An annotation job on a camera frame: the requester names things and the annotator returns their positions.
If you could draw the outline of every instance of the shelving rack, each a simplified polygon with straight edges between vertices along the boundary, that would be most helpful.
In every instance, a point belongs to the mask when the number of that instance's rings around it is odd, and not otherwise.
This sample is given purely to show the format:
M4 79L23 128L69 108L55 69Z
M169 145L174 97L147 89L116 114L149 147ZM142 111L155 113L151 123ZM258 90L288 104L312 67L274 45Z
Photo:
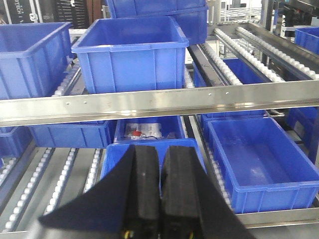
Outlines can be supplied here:
M306 65L310 68L315 69L319 65L319 56L304 51L251 22L210 25L208 27L209 39L218 39L214 33L216 28L221 29L233 39L242 38L237 31L238 27L243 27L254 33L282 52L293 56L295 60L307 62ZM77 81L73 81L73 85L70 85L73 90L70 90L69 96L0 101L0 126L181 115L188 137L194 137L199 143L209 177L213 183L220 187L220 175L218 171L214 170L213 155L209 152L202 138L194 114L319 106L318 80L305 77L304 81L297 82L231 86L227 81L221 80L223 79L220 77L221 73L212 64L211 58L201 45L191 46L188 50L194 62L199 66L208 87L78 95L84 88L79 74L76 77ZM281 58L271 57L277 64L284 64ZM252 65L251 68L260 74L256 67ZM71 150L68 148L54 150L50 155L50 163L35 188L33 196L30 197L30 200L27 198L28 207L21 211L14 211L20 197L25 194L25 189L37 164L46 153L50 153L47 150L51 149L37 148L34 143L31 143L20 159L7 159L12 166L9 167L10 170L6 171L9 172L7 176L3 177L5 182L0 186L0 229L4 232L6 232L5 224L10 219L19 219L19 223L11 228L7 227L10 229L7 230L8 232L28 230L30 222L44 213L48 202L53 198L52 193L56 183L60 179L68 156L70 156ZM88 181L94 182L99 178L101 159L104 158L105 150L80 149L76 152L75 160L70 162L73 169L70 171L69 177L65 179L64 193L59 198L60 203L55 206L63 205L82 194L88 187ZM10 218L14 213L23 213L23 215ZM258 239L269 238L271 234L277 235L277 238L287 238L285 227L280 226L289 225L294 225L290 228L292 232L301 228L301 230L307 230L309 238L315 238L318 236L316 232L318 233L319 225L319 197L315 199L313 207L309 209L237 216L246 227L252 229ZM25 238L25 235L26 232L3 233L0 234L0 239L21 239ZM294 233L291 233L290 238L294 238Z

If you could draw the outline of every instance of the metal beam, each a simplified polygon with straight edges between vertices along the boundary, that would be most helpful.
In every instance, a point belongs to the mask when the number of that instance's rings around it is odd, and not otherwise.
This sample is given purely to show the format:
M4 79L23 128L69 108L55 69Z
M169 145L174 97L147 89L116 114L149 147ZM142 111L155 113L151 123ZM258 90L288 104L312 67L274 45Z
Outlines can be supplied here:
M319 81L0 101L0 126L319 106Z

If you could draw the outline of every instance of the blue plastic crate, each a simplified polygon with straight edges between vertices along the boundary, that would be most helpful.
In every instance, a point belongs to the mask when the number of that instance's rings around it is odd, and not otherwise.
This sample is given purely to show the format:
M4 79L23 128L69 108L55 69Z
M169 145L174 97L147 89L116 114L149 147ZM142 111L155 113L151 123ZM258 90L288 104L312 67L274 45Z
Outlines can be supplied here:
M199 147L195 139L192 138L182 138L182 139L165 139L165 140L144 140L144 141L132 141L130 143L114 143L107 147L106 155L103 162L101 178L107 175L115 165L123 157L124 153L127 151L131 144L147 145L156 148L159 156L159 167L162 169L165 154L170 146L185 146L185 147L195 147L197 156L203 168L204 161L201 156Z
M173 17L183 33L187 37L189 44L202 44L207 38L207 10L208 6L189 8L185 10L175 10L168 12L155 12L142 17L150 16L171 16Z
M14 127L0 127L0 133L9 133Z
M264 83L264 81L242 60L230 58L224 59L224 62L244 85Z
M115 120L29 126L38 147L106 148L113 143Z
M8 132L0 133L0 157L20 157L32 141L32 136L28 128L11 128Z
M70 23L0 26L0 100L51 95L73 56Z
M149 14L167 15L167 12L197 8L205 0L106 0L112 18L136 17Z
M159 140L167 138L167 136L172 133L174 134L175 138L185 138L180 116L136 118L118 120L115 130L114 143L132 141L131 139L127 139L125 137L126 125L128 123L159 123L161 125L160 131L162 133L162 138ZM153 137L145 138L143 140L147 139L154 140Z
M195 62L193 62L193 68L194 68L193 81L194 81L195 87L206 87L207 84L204 81L203 77L201 76L199 69L196 66Z
M297 28L295 43L319 54L319 27Z
M183 86L188 40L168 16L100 19L75 43L91 94Z
M262 83L260 79L242 60L238 58L224 59L224 62L228 65L229 69L237 76L237 78L244 84L257 84ZM196 87L206 86L203 77L201 76L198 68L194 65L194 83ZM209 140L209 132L207 123L211 120L220 119L236 119L236 118L253 118L253 117L264 117L266 115L265 110L256 111L237 111L237 112L222 112L222 113L210 113L203 114L200 117L200 125L203 129L204 138Z
M272 118L208 125L209 145L236 213L312 205L319 171Z
M290 109L286 119L287 124L294 129L309 149L313 134L313 128L318 110L315 107Z

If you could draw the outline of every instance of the metal upright post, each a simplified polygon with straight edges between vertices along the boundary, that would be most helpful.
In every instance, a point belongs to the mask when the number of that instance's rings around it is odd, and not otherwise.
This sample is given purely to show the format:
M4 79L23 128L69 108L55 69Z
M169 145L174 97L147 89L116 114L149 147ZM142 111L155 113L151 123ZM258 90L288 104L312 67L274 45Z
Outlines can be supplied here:
M281 35L281 28L283 24L283 8L284 8L284 0L276 0L275 2L275 19L274 25L276 26L273 29L273 33L277 36Z
M274 0L262 0L260 24L268 31L272 28L273 9ZM261 54L261 59L267 65L268 57L265 54Z
M213 3L213 23L217 24L220 22L220 15L221 15L221 0L215 0Z

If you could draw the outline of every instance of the metal frame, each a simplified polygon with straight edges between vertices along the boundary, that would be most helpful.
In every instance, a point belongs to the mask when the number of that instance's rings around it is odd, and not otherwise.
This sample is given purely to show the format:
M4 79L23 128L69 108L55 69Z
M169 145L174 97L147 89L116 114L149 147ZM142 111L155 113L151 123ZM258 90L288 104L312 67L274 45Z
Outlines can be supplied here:
M319 106L318 92L299 81L6 100L0 126Z
M296 45L292 48L292 43L290 45L254 24L222 24L218 28L238 37L235 29L239 25L282 51L293 51L297 59L319 65L317 56ZM211 34L214 27L208 29ZM223 86L202 49L193 46L190 52L200 65L201 73L204 72L204 77L214 87L5 100L0 101L0 126L319 106L319 81ZM238 218L249 228L313 224L319 223L318 198L315 206L310 209L242 214Z

